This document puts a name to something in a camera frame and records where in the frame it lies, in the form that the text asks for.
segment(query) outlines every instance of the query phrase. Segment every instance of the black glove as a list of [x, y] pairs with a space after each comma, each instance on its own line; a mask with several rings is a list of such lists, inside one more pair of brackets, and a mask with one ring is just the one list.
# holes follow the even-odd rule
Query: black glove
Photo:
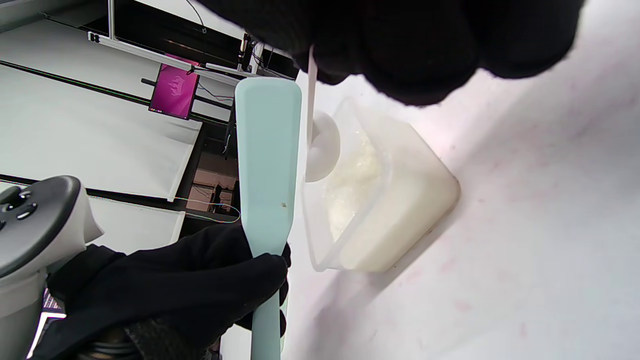
[[502, 78], [549, 69], [570, 50], [584, 0], [199, 0], [318, 79], [364, 74], [411, 105], [438, 103], [478, 68]]
[[[206, 269], [208, 266], [215, 266], [216, 268], [225, 268], [233, 265], [244, 265], [247, 269], [252, 267], [252, 254], [247, 242], [246, 235], [241, 226], [238, 225], [217, 225], [208, 227], [199, 233], [192, 236], [188, 236], [180, 240], [175, 245], [159, 249], [167, 252], [182, 252], [187, 251], [191, 254], [182, 259], [188, 262], [184, 263], [184, 266], [189, 271], [198, 271]], [[287, 263], [287, 267], [291, 266], [291, 249], [289, 244], [285, 246], [282, 254], [284, 261]], [[273, 284], [282, 283], [280, 273], [274, 273]], [[247, 281], [248, 284], [254, 283], [259, 279], [239, 279], [239, 281]], [[289, 292], [289, 283], [284, 281], [280, 287], [280, 305], [283, 304]], [[234, 322], [251, 330], [253, 312], [247, 313], [247, 310], [243, 307], [239, 307], [241, 304], [249, 304], [249, 311], [253, 311], [258, 304], [263, 303], [266, 299], [263, 299], [263, 295], [256, 294], [242, 294], [230, 293], [231, 297], [227, 298], [221, 307], [212, 306], [200, 306], [191, 309], [183, 309], [180, 311], [174, 311], [163, 316], [174, 330], [181, 334], [184, 339], [190, 342], [195, 347], [204, 347], [210, 345], [213, 340], [222, 335]], [[232, 315], [230, 318], [238, 319], [234, 322], [229, 320], [219, 322], [216, 324], [216, 319], [220, 317], [220, 313], [228, 313]], [[280, 312], [280, 335], [283, 336], [286, 329], [286, 320], [284, 314]]]
[[51, 324], [33, 359], [67, 359], [107, 330], [148, 319], [205, 348], [234, 323], [250, 329], [251, 312], [278, 290], [284, 300], [289, 254], [287, 246], [283, 256], [252, 258], [240, 225], [128, 256], [90, 245], [47, 279], [67, 317]]

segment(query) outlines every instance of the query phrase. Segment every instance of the light blue spatula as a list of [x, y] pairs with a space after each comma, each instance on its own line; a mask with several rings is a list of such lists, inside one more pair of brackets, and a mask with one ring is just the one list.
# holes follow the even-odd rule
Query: light blue spatula
[[[282, 254], [293, 222], [302, 94], [290, 80], [236, 86], [242, 225], [253, 256]], [[278, 294], [253, 314], [252, 360], [280, 359]]]

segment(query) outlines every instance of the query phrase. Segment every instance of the translucent plastic container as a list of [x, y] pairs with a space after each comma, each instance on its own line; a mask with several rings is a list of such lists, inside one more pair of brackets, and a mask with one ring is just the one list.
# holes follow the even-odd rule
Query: translucent plastic container
[[460, 186], [410, 124], [353, 99], [333, 119], [335, 168], [302, 185], [312, 264], [384, 272], [455, 207]]

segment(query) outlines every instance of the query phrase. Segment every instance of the wire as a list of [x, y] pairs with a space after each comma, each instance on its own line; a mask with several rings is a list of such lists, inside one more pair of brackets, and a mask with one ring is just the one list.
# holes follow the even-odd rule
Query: wire
[[227, 101], [227, 100], [231, 100], [231, 101], [233, 101], [233, 100], [234, 100], [234, 97], [233, 97], [233, 96], [215, 95], [215, 94], [213, 94], [212, 92], [210, 92], [206, 87], [202, 86], [201, 84], [198, 84], [198, 86], [199, 86], [202, 90], [204, 90], [204, 91], [208, 92], [208, 93], [209, 93], [209, 95], [211, 95], [211, 96], [215, 97], [215, 98], [216, 98], [216, 100], [218, 100], [218, 101]]
[[[11, 180], [0, 180], [0, 183], [7, 183], [7, 184], [14, 184], [14, 185], [21, 185], [21, 186], [29, 186], [27, 184], [17, 183], [15, 181], [11, 181]], [[146, 197], [146, 195], [142, 195], [142, 194], [139, 194], [139, 193], [127, 193], [127, 195], [137, 195], [137, 196], [145, 196]], [[122, 201], [106, 199], [106, 198], [102, 198], [102, 197], [98, 197], [98, 196], [89, 196], [89, 197], [93, 197], [95, 199], [104, 199], [104, 200], [109, 200], [109, 201], [122, 202]], [[187, 199], [187, 198], [184, 198], [184, 197], [174, 197], [174, 199], [199, 202], [199, 203], [205, 204], [205, 205], [226, 206], [226, 207], [228, 207], [230, 209], [235, 210], [238, 213], [237, 218], [235, 218], [233, 221], [222, 221], [222, 220], [217, 220], [217, 219], [210, 218], [210, 217], [204, 217], [202, 215], [192, 214], [192, 213], [189, 213], [188, 211], [185, 211], [187, 213], [187, 215], [190, 215], [192, 217], [207, 219], [209, 221], [217, 222], [219, 224], [234, 224], [238, 220], [240, 220], [240, 216], [241, 216], [240, 210], [238, 210], [235, 206], [231, 206], [229, 204], [222, 204], [220, 202], [206, 202], [206, 201], [200, 201], [200, 200], [193, 200], [193, 199]]]
[[191, 3], [191, 1], [189, 0], [185, 0], [193, 9], [193, 11], [196, 13], [196, 15], [198, 16], [198, 19], [200, 19], [200, 25], [202, 25], [202, 55], [203, 56], [207, 56], [207, 27], [204, 26], [204, 21], [202, 21], [202, 16], [200, 16], [200, 13], [198, 12], [198, 10], [196, 9], [195, 6], [193, 6], [193, 4]]
[[195, 6], [193, 6], [193, 4], [191, 4], [191, 1], [189, 1], [189, 0], [185, 0], [185, 1], [191, 6], [193, 11], [196, 12], [196, 15], [198, 15], [198, 19], [200, 19], [200, 24], [202, 25], [202, 33], [206, 34], [207, 33], [207, 27], [204, 26], [204, 21], [202, 21], [202, 17], [200, 16], [200, 13], [198, 12], [198, 10], [196, 10]]
[[[255, 46], [253, 47], [253, 52], [251, 53], [251, 55], [253, 56], [253, 58], [255, 59], [255, 61], [257, 61], [257, 62], [258, 62], [258, 66], [259, 66], [259, 67], [261, 67], [264, 71], [266, 71], [266, 72], [268, 72], [268, 73], [270, 73], [270, 74], [273, 74], [273, 75], [275, 75], [275, 76], [277, 76], [277, 77], [279, 77], [279, 78], [292, 80], [292, 78], [289, 78], [289, 77], [287, 77], [287, 76], [284, 76], [284, 75], [282, 75], [282, 74], [279, 74], [279, 73], [277, 73], [277, 72], [275, 72], [275, 71], [273, 71], [273, 70], [269, 69], [269, 64], [267, 64], [267, 66], [264, 66], [264, 65], [263, 65], [263, 63], [264, 63], [264, 62], [262, 61], [262, 59], [260, 59], [260, 58], [255, 54]], [[273, 56], [273, 51], [271, 52], [271, 56], [269, 56], [269, 63], [271, 63], [271, 57], [272, 57], [272, 56]]]

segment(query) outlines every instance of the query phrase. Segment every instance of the monitor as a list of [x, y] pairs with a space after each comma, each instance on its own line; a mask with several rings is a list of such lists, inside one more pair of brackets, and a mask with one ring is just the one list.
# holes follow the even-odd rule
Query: monitor
[[[166, 55], [192, 65], [198, 65], [197, 61], [171, 54]], [[156, 87], [151, 97], [149, 110], [180, 119], [187, 119], [193, 106], [198, 80], [199, 75], [196, 73], [187, 74], [187, 71], [177, 67], [160, 64], [160, 71], [156, 79]]]

